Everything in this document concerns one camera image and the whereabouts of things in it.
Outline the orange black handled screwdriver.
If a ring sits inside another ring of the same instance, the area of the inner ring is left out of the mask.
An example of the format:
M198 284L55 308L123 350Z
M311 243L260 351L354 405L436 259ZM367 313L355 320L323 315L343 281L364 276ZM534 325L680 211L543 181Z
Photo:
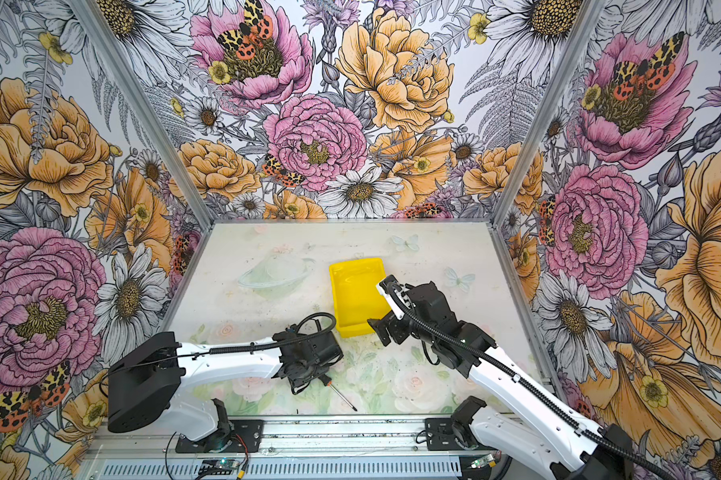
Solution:
M318 379L320 380L320 382L322 382L322 384L324 384L324 386L330 388L342 400L342 402L344 402L344 404L346 404L350 408L350 410L352 410L353 412L358 412L358 408L356 408L356 406L354 406L354 404L352 404L352 402L344 394L342 394L340 390L338 390L330 376L322 374L320 375L320 377L318 377Z

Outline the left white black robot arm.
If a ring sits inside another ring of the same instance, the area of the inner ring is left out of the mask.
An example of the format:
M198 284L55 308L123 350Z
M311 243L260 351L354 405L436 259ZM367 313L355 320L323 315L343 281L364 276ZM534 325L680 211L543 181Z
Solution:
M292 394L344 357L332 330L304 333L298 324L264 339L218 346L180 342L160 332L108 370L108 432L146 427L180 434L193 450L210 453L236 441L224 402L201 400L194 389L234 379L283 379Z

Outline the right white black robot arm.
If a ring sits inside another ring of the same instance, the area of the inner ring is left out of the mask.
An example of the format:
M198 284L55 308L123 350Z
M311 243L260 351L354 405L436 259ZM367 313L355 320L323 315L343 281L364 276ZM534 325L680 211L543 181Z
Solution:
M550 393L480 327L458 319L434 283L401 284L390 275L377 290L390 310L368 323L383 345L422 341L438 364L517 415L508 420L485 401L468 397L451 416L462 445L493 447L544 479L633 478L637 462L620 428L602 428Z

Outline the yellow plastic bin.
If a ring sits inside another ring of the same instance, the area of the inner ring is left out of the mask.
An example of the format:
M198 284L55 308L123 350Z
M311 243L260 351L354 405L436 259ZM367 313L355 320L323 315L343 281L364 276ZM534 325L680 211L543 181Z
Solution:
M334 300L336 330L342 338L372 334L368 320L380 320L390 312L378 283L386 278L381 258L364 258L334 263L330 283Z

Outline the left green circuit board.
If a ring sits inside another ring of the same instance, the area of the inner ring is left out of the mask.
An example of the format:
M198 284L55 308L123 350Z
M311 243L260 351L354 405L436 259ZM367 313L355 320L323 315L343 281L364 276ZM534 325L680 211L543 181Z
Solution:
M200 474L204 475L236 475L242 462L236 459L210 459L200 465Z

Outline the green circuit board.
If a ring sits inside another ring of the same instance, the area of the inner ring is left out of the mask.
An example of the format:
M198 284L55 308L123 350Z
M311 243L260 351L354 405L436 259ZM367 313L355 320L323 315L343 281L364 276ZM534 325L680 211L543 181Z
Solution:
M493 454L486 454L478 457L469 464L470 469L483 469L483 468L494 468L497 463L497 458Z
M236 459L210 459L200 465L200 474L204 475L236 475L242 462Z

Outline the right green circuit board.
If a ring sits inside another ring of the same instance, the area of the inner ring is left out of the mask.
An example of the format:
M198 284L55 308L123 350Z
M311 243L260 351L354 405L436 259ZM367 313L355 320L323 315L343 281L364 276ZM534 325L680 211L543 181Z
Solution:
M486 454L478 457L469 464L470 469L483 469L483 468L494 468L497 463L497 458L493 454Z

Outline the aluminium front rail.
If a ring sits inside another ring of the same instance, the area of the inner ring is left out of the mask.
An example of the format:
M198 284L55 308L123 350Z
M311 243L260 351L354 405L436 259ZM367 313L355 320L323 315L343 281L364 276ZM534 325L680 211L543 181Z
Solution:
M415 442L429 415L234 417L264 420L256 453L178 454L180 434L153 427L128 434L96 435L82 460L80 479L513 479L518 462L498 454L494 468L470 469L492 454L428 451ZM242 462L234 475L200 474L210 459Z

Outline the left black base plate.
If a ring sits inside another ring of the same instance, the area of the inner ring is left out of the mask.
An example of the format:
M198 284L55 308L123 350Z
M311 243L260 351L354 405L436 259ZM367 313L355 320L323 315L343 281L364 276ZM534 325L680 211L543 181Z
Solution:
M178 454L256 453L264 436L264 420L230 420L210 436L192 441L180 437L174 451Z

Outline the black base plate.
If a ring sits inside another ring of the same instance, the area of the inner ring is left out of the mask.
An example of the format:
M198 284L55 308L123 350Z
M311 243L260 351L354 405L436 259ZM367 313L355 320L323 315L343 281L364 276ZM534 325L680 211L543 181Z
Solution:
M178 454L256 453L264 436L264 420L230 420L210 436L192 441L180 437L174 451Z
M415 442L424 444L428 451L468 451L478 446L467 426L441 417L425 418L424 428L416 435Z

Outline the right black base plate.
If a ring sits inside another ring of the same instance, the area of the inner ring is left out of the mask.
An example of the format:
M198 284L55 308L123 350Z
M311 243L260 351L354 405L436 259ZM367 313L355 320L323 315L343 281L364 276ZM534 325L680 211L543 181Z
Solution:
M441 417L425 418L424 428L416 435L415 442L424 444L428 451L468 451L478 446L467 426Z

